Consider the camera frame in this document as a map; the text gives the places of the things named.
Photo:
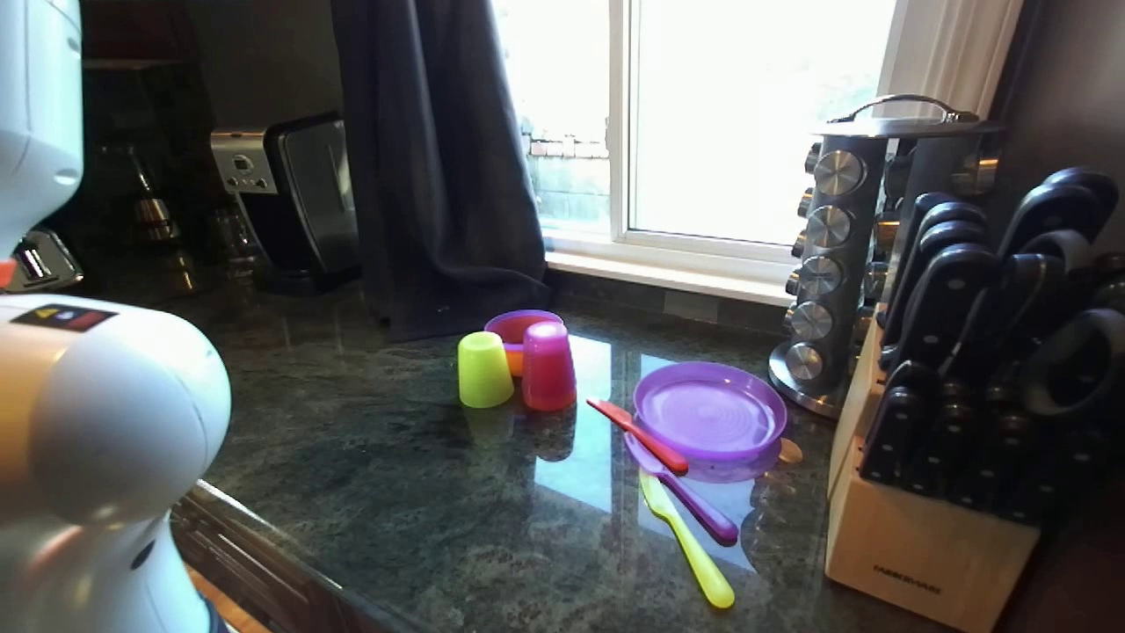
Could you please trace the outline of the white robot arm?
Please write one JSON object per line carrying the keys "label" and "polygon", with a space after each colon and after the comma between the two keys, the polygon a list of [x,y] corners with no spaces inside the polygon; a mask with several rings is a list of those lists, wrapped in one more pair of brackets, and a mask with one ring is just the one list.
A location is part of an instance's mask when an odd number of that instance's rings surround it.
{"label": "white robot arm", "polygon": [[[0,0],[0,254],[86,175],[82,8]],[[172,541],[231,383],[183,315],[0,294],[0,633],[229,633]]]}

